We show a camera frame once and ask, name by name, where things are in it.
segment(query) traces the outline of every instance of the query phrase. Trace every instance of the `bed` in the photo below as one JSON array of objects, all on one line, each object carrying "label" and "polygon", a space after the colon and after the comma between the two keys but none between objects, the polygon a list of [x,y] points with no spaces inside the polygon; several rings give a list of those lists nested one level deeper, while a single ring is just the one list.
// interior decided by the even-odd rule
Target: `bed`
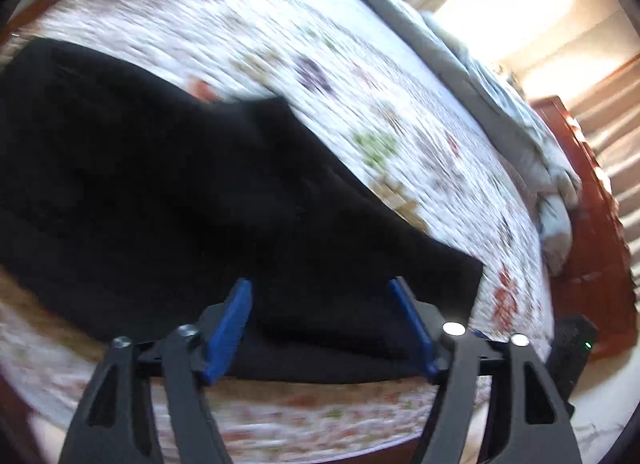
[{"label": "bed", "polygon": [[[546,358],[553,314],[532,195],[483,129],[362,0],[63,0],[7,44],[72,41],[216,97],[284,94],[297,116],[408,222],[484,263],[470,326],[527,335]],[[104,347],[0,278],[0,365],[41,416],[68,426]],[[480,380],[476,403],[488,399]],[[154,410],[177,451],[162,388]],[[206,399],[235,462],[320,462],[422,431],[434,387],[419,378],[319,385],[224,379]],[[465,454],[479,449],[480,408]]]}]

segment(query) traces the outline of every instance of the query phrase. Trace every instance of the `wooden furniture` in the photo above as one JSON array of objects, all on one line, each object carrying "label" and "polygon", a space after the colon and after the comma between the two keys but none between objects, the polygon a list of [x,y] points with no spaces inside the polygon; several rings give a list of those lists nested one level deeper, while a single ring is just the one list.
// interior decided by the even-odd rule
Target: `wooden furniture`
[{"label": "wooden furniture", "polygon": [[618,205],[598,179],[598,164],[588,145],[568,123],[569,112],[557,96],[532,103],[582,179],[582,201],[570,213],[574,243],[562,274],[552,278],[556,317],[584,314],[600,330],[592,352],[603,358],[636,344],[638,329],[630,253],[618,221]]}]

